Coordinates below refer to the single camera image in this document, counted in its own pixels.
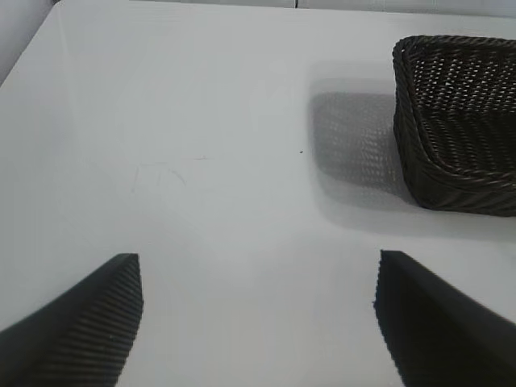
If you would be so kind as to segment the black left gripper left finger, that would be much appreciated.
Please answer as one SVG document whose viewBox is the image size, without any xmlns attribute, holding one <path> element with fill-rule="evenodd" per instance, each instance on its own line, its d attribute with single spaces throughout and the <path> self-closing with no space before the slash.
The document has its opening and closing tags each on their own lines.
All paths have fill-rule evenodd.
<svg viewBox="0 0 516 387">
<path fill-rule="evenodd" d="M 1 384 L 116 385 L 143 310 L 139 257 L 118 254 L 1 332 Z"/>
</svg>

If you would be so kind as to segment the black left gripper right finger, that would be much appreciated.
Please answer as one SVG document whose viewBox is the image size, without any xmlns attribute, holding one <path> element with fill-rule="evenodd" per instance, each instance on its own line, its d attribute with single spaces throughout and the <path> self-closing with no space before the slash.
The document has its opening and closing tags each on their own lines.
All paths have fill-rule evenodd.
<svg viewBox="0 0 516 387">
<path fill-rule="evenodd" d="M 515 324 L 400 251 L 381 251 L 375 314 L 405 386 L 513 386 Z"/>
</svg>

